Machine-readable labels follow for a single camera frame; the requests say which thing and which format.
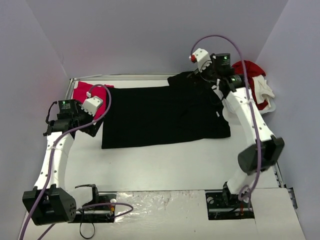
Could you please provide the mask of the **black t shirt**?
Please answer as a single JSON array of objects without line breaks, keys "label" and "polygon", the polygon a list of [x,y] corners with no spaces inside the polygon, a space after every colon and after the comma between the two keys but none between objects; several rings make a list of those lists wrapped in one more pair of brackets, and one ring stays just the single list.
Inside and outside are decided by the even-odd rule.
[{"label": "black t shirt", "polygon": [[167,86],[111,88],[102,149],[226,139],[231,136],[213,83],[191,72],[168,77]]}]

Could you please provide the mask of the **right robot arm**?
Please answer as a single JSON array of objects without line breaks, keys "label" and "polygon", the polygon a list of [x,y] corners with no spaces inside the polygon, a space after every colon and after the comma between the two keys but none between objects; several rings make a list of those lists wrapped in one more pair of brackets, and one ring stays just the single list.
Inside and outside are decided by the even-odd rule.
[{"label": "right robot arm", "polygon": [[277,163],[285,142],[265,123],[246,74],[235,72],[230,64],[230,54],[209,54],[198,48],[189,59],[197,64],[194,74],[212,83],[222,93],[222,99],[236,114],[246,139],[246,148],[237,156],[237,170],[223,185],[222,202],[229,207],[238,202],[249,202],[260,175]]}]

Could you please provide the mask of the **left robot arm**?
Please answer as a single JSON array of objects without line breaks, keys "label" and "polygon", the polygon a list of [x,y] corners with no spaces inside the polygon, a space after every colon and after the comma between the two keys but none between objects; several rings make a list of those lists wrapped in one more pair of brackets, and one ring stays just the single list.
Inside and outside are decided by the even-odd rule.
[{"label": "left robot arm", "polygon": [[94,121],[103,100],[97,96],[84,102],[59,100],[57,118],[46,119],[45,157],[39,177],[32,190],[25,191],[22,202],[36,226],[70,223],[76,216],[76,200],[65,189],[65,173],[76,131],[95,136],[102,121]]}]

